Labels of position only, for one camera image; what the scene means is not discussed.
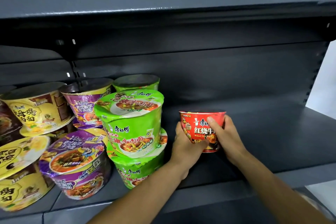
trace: yellow instant noodle bowl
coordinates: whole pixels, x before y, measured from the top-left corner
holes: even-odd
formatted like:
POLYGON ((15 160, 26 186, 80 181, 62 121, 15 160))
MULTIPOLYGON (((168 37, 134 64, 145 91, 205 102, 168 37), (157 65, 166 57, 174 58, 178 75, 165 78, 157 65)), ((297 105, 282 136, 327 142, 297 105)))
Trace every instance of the yellow instant noodle bowl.
POLYGON ((47 136, 26 137, 0 147, 0 208, 23 209, 53 187, 52 180, 38 168, 49 141, 47 136))
POLYGON ((72 114, 67 101, 58 91, 63 82, 48 82, 12 90, 1 96, 22 122, 23 136, 37 136, 62 128, 72 114))

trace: right hand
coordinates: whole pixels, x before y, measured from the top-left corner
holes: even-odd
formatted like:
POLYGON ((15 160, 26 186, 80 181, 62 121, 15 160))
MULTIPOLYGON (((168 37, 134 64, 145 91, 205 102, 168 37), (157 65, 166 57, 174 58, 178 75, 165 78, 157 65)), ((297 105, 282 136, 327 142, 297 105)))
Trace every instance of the right hand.
POLYGON ((246 150, 243 142, 241 141, 235 125, 230 116, 225 115, 225 128, 223 129, 212 118, 208 117, 207 122, 210 127, 215 131, 217 138, 224 149, 227 159, 234 164, 238 165, 240 159, 244 157, 248 151, 246 150))

